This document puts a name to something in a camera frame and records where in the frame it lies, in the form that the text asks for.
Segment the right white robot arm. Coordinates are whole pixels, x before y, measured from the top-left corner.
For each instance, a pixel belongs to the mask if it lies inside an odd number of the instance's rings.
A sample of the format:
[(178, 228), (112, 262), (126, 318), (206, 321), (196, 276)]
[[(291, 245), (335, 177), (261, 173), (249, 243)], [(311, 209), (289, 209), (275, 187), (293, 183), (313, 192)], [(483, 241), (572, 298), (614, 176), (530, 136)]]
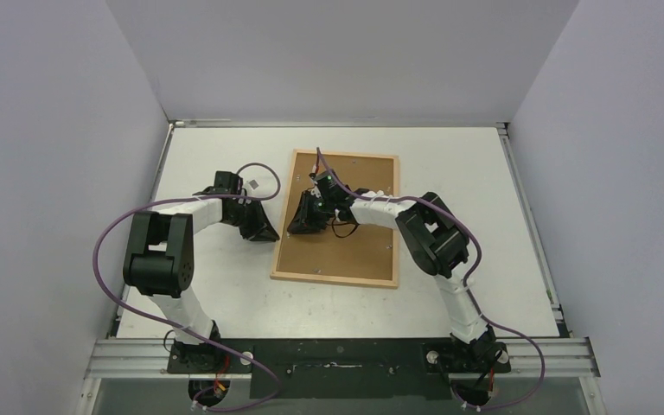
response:
[(455, 273), (469, 259), (470, 237), (437, 194), (396, 197), (366, 188), (352, 190), (333, 170), (310, 178), (313, 185), (301, 193), (287, 233), (320, 233), (336, 221), (398, 231), (419, 270), (435, 278), (447, 310), (457, 365), (479, 374), (510, 370), (506, 346), (497, 340), (464, 279)]

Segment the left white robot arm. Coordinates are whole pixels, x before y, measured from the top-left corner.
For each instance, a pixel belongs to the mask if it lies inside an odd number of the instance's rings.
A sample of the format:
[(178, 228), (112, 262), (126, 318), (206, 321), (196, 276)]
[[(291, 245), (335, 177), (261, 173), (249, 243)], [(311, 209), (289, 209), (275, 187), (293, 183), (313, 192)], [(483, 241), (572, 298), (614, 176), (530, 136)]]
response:
[(218, 171), (214, 183), (189, 201), (132, 216), (123, 276), (178, 323), (170, 349), (171, 373), (209, 373), (230, 361), (219, 344), (220, 330), (191, 288), (195, 273), (194, 236), (217, 224), (236, 227), (242, 239), (275, 242), (279, 235), (268, 219), (259, 185), (239, 173)]

